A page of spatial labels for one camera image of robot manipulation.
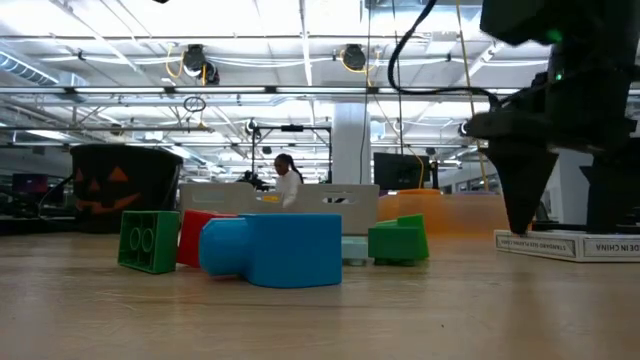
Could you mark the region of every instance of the wooden table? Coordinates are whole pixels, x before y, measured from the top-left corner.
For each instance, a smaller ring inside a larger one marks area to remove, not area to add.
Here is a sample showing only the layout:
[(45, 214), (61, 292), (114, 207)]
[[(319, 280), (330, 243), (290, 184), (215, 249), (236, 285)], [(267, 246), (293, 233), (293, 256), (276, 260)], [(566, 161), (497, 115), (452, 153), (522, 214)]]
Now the wooden table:
[(0, 238), (0, 359), (637, 359), (640, 266), (432, 241), (301, 290), (116, 265), (115, 236)]

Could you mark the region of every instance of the ceiling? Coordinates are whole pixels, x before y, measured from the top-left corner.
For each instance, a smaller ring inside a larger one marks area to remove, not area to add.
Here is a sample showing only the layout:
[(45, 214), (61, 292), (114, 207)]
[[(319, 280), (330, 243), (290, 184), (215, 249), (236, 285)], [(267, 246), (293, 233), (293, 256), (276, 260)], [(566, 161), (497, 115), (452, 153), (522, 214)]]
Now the ceiling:
[[(376, 10), (368, 12), (360, 0), (171, 0), (164, 5), (151, 0), (69, 0), (64, 4), (62, 0), (3, 0), (0, 51), (11, 52), (45, 73), (75, 74), (91, 86), (199, 86), (199, 81), (184, 71), (173, 78), (167, 66), (178, 73), (180, 53), (189, 44), (202, 44), (218, 69), (221, 87), (364, 87), (365, 73), (350, 72), (340, 61), (346, 44), (359, 44), (371, 54), (371, 86), (388, 87), (386, 65), (397, 40), (394, 30), (402, 36), (424, 5), (420, 0), (396, 0), (394, 21), (391, 1), (373, 2)], [(399, 78), (403, 86), (465, 83), (455, 2), (443, 0), (439, 4), (402, 53)], [(507, 88), (505, 91), (529, 85), (535, 73), (545, 70), (549, 49), (533, 43), (511, 48), (494, 42), (479, 31), (480, 12), (481, 1), (462, 1), (472, 85)], [(0, 70), (0, 86), (34, 84)], [(0, 100), (5, 101), (5, 125), (96, 127), (118, 123), (149, 127), (147, 135), (145, 131), (123, 136), (86, 131), (69, 134), (78, 141), (128, 143), (150, 138), (156, 142), (207, 144), (182, 147), (200, 160), (189, 162), (188, 169), (195, 178), (220, 179), (236, 178), (250, 163), (246, 157), (249, 148), (225, 145), (250, 139), (245, 132), (249, 119), (271, 126), (330, 125), (336, 102), (365, 101), (363, 95), (210, 95), (205, 96), (205, 111), (187, 114), (181, 105), (184, 98), (92, 94), (83, 97), (83, 103), (74, 104), (53, 95), (14, 94), (2, 95)], [(458, 137), (457, 124), (471, 115), (466, 96), (403, 97), (401, 106), (394, 95), (377, 99), (368, 96), (367, 101), (371, 120), (382, 123), (375, 127), (380, 136), (373, 142), (379, 144), (374, 151), (397, 149), (383, 145), (399, 142), (385, 122), (389, 119), (395, 123), (400, 109), (405, 143), (464, 143)], [(488, 108), (485, 99), (475, 101), (476, 111)], [(16, 114), (18, 107), (26, 110)], [(185, 131), (187, 126), (198, 124), (208, 131)], [(153, 127), (175, 130), (159, 133), (156, 139)], [(31, 140), (33, 135), (19, 134), (18, 140), (26, 141), (27, 136)], [(42, 136), (40, 140), (62, 141)], [(294, 158), (306, 163), (303, 171), (309, 179), (326, 174), (326, 161), (321, 160), (327, 158), (327, 149), (318, 134), (273, 132), (263, 141), (316, 143), (316, 147), (287, 147), (283, 151), (294, 153)], [(441, 158), (449, 159), (457, 150), (438, 151)], [(259, 154), (266, 159), (260, 159), (260, 164), (269, 164), (278, 152), (274, 149), (274, 154)], [(268, 168), (264, 175), (271, 177)]]

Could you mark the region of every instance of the jack-o-lantern bucket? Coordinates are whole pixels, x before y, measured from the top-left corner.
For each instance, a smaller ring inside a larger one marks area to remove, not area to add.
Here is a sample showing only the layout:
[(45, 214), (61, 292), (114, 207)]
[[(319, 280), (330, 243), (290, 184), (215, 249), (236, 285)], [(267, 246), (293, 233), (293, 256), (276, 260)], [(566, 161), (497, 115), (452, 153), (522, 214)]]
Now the jack-o-lantern bucket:
[(182, 158), (162, 150), (99, 144), (71, 149), (80, 231), (117, 233), (124, 210), (173, 210)]

